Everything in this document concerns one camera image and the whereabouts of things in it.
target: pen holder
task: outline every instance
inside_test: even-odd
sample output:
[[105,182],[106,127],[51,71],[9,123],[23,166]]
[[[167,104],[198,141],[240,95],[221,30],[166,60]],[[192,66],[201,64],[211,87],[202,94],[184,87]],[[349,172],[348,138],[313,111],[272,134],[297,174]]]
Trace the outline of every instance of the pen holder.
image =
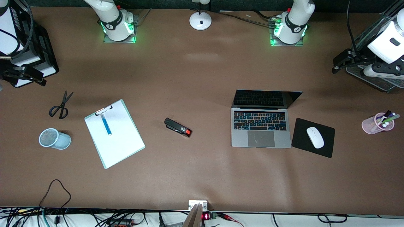
[[378,132],[383,132],[383,131],[390,131],[391,129],[394,128],[394,120],[389,122],[389,125],[387,125],[385,128],[383,128],[381,125],[377,125],[376,118],[379,118],[383,116],[385,113],[378,113],[376,116],[368,118],[364,121],[362,121],[362,129],[365,131],[367,134],[376,134]]
[[41,135],[39,135],[39,144],[43,147],[64,150],[71,142],[72,139],[69,135],[61,133],[54,128],[45,129]]

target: pink pen holder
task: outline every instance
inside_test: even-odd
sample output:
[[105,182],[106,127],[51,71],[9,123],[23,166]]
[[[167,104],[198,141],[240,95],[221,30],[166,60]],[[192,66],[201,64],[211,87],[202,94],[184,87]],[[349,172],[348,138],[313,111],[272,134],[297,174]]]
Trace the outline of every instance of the pink pen holder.
[[383,131],[390,131],[391,129],[394,128],[394,120],[389,122],[389,125],[387,125],[385,128],[382,127],[382,125],[377,125],[376,118],[379,118],[383,116],[384,113],[378,113],[376,116],[368,118],[364,121],[362,121],[362,129],[365,131],[367,134],[376,134],[378,132],[383,132]]

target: key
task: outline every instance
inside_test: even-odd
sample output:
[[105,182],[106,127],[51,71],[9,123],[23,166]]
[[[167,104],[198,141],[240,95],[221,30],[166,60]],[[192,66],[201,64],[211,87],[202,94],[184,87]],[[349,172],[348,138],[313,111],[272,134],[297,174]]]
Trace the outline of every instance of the key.
[[268,127],[250,127],[250,130],[268,130]]

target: black mouse pad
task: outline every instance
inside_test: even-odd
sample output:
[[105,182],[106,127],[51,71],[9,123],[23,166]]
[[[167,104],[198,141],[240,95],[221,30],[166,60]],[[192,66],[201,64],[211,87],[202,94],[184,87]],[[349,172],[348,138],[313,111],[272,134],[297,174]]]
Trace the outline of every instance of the black mouse pad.
[[[323,137],[324,146],[322,148],[317,149],[311,143],[306,131],[310,127],[316,127]],[[295,131],[293,133],[292,147],[330,158],[332,157],[332,149],[334,148],[334,136],[334,128],[297,118]]]

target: table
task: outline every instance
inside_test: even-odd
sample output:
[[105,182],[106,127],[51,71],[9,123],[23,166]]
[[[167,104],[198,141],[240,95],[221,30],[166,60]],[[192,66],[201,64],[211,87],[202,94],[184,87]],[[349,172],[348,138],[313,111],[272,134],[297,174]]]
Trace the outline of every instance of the table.
[[[376,135],[360,126],[388,109],[404,113],[404,93],[331,73],[333,57],[350,46],[344,14],[315,13],[300,48],[270,46],[267,28],[216,13],[209,29],[196,31],[188,24],[193,11],[152,10],[136,44],[103,44],[91,8],[33,11],[48,30],[60,72],[45,87],[2,82],[2,206],[37,206],[51,180],[60,179],[72,194],[68,207],[187,209],[188,200],[200,199],[228,211],[404,212],[402,121]],[[377,17],[352,14],[352,30],[360,33]],[[296,118],[335,128],[333,157],[231,147],[238,88],[303,91],[288,109],[291,134]],[[74,92],[68,117],[49,117],[65,90]],[[105,170],[84,117],[119,99],[146,148]],[[191,138],[167,129],[166,117],[192,129]],[[51,127],[72,137],[66,150],[39,145],[39,134]],[[44,206],[67,198],[54,185]]]

